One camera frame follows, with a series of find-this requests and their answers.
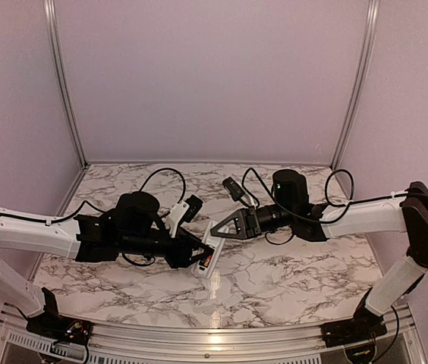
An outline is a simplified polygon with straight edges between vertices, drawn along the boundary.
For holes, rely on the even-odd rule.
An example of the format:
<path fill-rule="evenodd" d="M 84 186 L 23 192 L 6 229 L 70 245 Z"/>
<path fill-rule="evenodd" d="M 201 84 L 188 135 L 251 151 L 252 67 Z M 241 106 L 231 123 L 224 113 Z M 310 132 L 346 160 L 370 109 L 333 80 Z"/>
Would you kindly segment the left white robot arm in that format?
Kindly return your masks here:
<path fill-rule="evenodd" d="M 182 227 L 202 204 L 191 196 L 162 218 L 157 198 L 136 191 L 122 194 L 113 209 L 99 216 L 58 218 L 0 209 L 0 249 L 46 253 L 85 263 L 111 262 L 120 255 L 160 257 L 170 268 L 188 268 L 215 255 L 205 239 Z M 60 315 L 54 294 L 30 284 L 1 259 L 0 297 L 48 336 L 61 337 L 67 331 L 66 317 Z"/>

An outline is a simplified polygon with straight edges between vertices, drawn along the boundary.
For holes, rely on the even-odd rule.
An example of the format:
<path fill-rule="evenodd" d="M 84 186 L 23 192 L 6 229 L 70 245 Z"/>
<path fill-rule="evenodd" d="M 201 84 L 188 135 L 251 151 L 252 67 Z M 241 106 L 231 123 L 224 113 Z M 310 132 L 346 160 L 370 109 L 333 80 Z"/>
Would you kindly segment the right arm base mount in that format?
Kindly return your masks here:
<path fill-rule="evenodd" d="M 321 332 L 327 347 L 337 347 L 373 340 L 388 331 L 381 318 L 350 318 L 322 324 Z"/>

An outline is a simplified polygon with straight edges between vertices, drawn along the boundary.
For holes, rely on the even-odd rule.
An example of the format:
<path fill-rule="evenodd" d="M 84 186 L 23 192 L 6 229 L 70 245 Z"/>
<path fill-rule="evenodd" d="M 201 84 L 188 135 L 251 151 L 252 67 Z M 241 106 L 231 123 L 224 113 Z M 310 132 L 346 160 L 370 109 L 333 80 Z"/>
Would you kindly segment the white battery cover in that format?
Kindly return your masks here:
<path fill-rule="evenodd" d="M 239 295 L 231 296 L 227 300 L 224 301 L 223 305 L 226 308 L 230 308 L 232 306 L 236 306 L 242 300 L 243 300 L 243 296 L 242 295 L 240 295 L 240 296 Z"/>

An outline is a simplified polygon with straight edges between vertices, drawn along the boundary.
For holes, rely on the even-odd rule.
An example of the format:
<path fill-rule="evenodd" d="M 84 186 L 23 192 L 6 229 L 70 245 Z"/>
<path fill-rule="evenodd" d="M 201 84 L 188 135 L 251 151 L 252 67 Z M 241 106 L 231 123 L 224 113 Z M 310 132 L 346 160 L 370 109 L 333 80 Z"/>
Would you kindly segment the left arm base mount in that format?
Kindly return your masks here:
<path fill-rule="evenodd" d="M 27 319 L 26 330 L 48 337 L 54 341 L 87 345 L 92 331 L 92 322 L 68 316 L 37 316 Z"/>

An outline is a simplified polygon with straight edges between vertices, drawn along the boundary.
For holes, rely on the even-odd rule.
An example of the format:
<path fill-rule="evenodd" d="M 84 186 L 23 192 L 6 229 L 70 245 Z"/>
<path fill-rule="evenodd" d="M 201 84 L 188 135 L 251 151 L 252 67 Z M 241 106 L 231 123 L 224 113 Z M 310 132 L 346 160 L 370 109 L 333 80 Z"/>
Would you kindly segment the white remote control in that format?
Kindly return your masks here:
<path fill-rule="evenodd" d="M 211 220 L 204 232 L 202 243 L 210 248 L 210 251 L 206 255 L 205 249 L 200 249 L 200 252 L 203 254 L 203 257 L 200 261 L 196 262 L 192 269 L 191 273 L 196 278 L 209 279 L 212 276 L 212 273 L 215 270 L 216 263 L 221 255 L 222 248 L 225 244 L 225 237 L 214 237 L 211 234 L 211 229 L 218 224 L 217 221 Z"/>

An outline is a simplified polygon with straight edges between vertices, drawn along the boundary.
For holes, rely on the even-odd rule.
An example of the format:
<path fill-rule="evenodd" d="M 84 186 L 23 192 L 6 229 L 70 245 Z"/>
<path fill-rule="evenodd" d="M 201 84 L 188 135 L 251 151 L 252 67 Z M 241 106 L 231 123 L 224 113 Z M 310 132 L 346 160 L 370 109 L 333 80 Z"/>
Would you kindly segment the orange battery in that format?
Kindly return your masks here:
<path fill-rule="evenodd" d="M 207 269 L 209 269 L 209 265 L 210 265 L 211 261 L 212 261 L 212 256 L 208 256 L 207 258 L 203 259 L 203 260 L 200 262 L 200 267 L 201 267 L 203 270 L 207 270 Z"/>

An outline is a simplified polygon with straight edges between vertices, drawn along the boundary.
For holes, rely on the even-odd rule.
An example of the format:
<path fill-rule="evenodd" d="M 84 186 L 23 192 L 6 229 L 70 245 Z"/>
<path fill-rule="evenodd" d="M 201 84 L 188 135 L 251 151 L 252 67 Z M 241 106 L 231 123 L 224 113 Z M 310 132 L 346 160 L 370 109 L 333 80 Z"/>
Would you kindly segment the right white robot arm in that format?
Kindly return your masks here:
<path fill-rule="evenodd" d="M 311 243 L 354 234 L 395 231 L 408 236 L 409 247 L 363 297 L 348 321 L 347 333 L 364 339 L 392 304 L 411 292 L 428 272 L 428 189 L 416 181 L 399 193 L 346 203 L 310 202 L 307 179 L 291 169 L 276 171 L 267 189 L 272 204 L 238 209 L 214 225 L 214 237 L 249 240 L 289 227 Z"/>

